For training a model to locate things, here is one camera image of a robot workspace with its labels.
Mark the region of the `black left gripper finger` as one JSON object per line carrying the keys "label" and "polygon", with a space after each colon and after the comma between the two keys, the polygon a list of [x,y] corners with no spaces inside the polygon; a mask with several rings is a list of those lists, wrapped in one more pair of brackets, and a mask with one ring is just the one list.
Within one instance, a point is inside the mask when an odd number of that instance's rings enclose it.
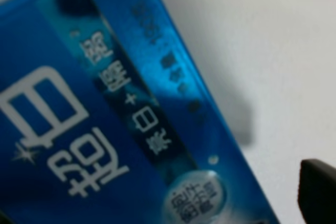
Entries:
{"label": "black left gripper finger", "polygon": [[335,223],[335,167],[318,159],[301,161],[298,205],[305,223]]}

